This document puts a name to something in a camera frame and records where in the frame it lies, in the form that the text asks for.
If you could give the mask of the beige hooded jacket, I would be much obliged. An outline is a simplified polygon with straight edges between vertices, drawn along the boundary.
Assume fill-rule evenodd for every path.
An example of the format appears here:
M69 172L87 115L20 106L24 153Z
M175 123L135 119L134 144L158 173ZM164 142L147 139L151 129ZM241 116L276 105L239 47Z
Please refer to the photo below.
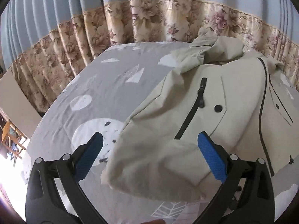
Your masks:
M279 83L283 64L243 47L202 28L173 51L178 66L125 121L101 182L154 200L210 199L220 182L198 148L203 131L241 159L263 158L272 175L297 157L298 110Z

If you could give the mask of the wooden chair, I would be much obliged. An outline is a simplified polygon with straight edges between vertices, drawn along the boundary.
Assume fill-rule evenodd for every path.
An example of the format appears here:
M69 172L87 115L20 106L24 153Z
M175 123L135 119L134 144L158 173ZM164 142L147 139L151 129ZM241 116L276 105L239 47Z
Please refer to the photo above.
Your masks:
M17 158L23 159L20 154L26 151L24 143L21 140L27 140L27 136L24 135L11 121L8 120L2 129L1 145L4 146L9 153L12 153L14 160Z

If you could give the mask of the grey animal print bedsheet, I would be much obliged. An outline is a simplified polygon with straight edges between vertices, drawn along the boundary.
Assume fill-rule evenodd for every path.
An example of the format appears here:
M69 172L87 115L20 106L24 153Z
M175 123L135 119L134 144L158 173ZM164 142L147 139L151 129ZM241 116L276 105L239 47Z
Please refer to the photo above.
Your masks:
M109 223L163 219L192 223L206 203L150 201L115 192L100 182L104 159L124 121L177 64L171 51L182 42L128 43L112 46L87 66L59 95L38 124L29 143L32 160L59 159L86 143L95 132L105 147L87 178L85 194Z

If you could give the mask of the blue floral curtain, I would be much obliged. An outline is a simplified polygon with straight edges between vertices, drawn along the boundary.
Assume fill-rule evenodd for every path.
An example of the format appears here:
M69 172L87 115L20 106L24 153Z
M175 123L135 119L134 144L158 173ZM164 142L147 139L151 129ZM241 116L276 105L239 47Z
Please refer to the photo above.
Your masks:
M1 14L6 69L39 113L110 46L183 41L201 27L283 64L298 86L298 11L291 0L10 0Z

